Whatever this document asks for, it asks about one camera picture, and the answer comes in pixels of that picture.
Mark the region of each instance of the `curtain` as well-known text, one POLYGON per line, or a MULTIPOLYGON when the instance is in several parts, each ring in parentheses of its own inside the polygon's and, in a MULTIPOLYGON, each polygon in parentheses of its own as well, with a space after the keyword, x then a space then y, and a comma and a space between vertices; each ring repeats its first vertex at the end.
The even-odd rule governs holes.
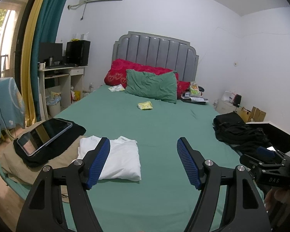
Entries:
POLYGON ((21 91, 22 97, 24 99, 26 115, 25 123, 26 125, 31 125, 36 122, 36 112, 33 103, 33 95, 31 89, 30 80, 30 69, 31 69, 31 50, 33 37, 36 29, 36 23, 38 20, 39 12, 42 6, 43 0, 35 0, 33 7, 31 9, 28 23, 25 30, 24 42, 22 45, 22 59, 20 67, 20 80, 21 80, 21 91))
POLYGON ((39 92, 38 92, 38 54, 39 43, 54 43, 64 5, 67 0, 44 0, 36 24, 31 54, 30 80, 37 120, 40 121, 39 92))

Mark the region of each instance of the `wooden floor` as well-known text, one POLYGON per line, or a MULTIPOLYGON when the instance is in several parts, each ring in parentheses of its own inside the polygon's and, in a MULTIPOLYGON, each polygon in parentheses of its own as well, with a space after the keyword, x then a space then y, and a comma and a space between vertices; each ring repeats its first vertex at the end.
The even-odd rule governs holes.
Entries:
MULTIPOLYGON (((16 135, 23 129, 16 130, 16 135)), ((0 151, 3 150, 11 141, 5 136, 5 141, 0 140, 0 151)), ((24 200, 20 198, 0 176, 0 216, 5 224, 14 232, 24 200)))

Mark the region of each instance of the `tablet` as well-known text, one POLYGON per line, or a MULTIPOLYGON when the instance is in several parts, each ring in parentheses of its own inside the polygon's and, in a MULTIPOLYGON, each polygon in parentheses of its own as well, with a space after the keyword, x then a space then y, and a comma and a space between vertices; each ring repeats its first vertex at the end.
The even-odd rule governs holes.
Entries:
POLYGON ((68 121, 52 118, 22 135, 17 144, 28 156, 32 156, 71 127, 72 123, 68 121))

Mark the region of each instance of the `blue patterned cloth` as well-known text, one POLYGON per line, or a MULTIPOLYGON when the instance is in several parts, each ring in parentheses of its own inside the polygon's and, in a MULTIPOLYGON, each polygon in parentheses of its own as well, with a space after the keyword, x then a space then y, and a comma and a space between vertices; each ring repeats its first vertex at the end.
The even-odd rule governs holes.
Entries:
POLYGON ((17 125, 25 128, 25 104, 14 78, 0 78, 0 137, 1 130, 17 125))

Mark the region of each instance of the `trash can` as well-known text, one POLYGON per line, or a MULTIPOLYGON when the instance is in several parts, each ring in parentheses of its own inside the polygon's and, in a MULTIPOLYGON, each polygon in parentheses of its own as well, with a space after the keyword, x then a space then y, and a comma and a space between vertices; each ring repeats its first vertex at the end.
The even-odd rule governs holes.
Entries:
POLYGON ((57 114, 61 112, 60 106, 61 97, 56 97, 55 99, 46 98, 46 105, 49 108, 49 114, 52 117, 55 117, 57 114))

